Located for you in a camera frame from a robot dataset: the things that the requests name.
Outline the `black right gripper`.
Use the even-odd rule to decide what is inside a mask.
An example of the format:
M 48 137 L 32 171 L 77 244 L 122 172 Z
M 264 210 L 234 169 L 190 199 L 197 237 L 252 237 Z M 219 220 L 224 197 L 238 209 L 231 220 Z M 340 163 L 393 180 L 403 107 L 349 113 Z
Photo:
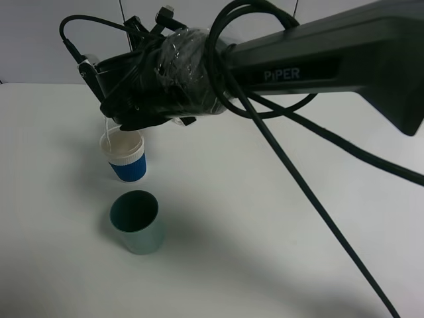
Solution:
M 158 77 L 159 49 L 108 58 L 96 66 L 104 99 L 100 111 L 122 131 L 163 125 L 171 120 L 160 108 L 167 101 Z

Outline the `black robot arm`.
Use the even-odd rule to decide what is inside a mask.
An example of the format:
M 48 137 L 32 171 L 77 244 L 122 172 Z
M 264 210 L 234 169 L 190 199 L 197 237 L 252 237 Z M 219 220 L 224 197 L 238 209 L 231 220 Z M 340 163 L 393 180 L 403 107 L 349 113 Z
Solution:
M 125 131 L 224 112 L 208 78 L 208 36 L 175 25 L 100 62 L 101 112 Z M 259 95 L 355 92 L 409 136 L 423 120 L 422 1 L 378 1 L 300 26 L 289 20 L 248 42 L 219 39 L 216 51 L 238 84 Z

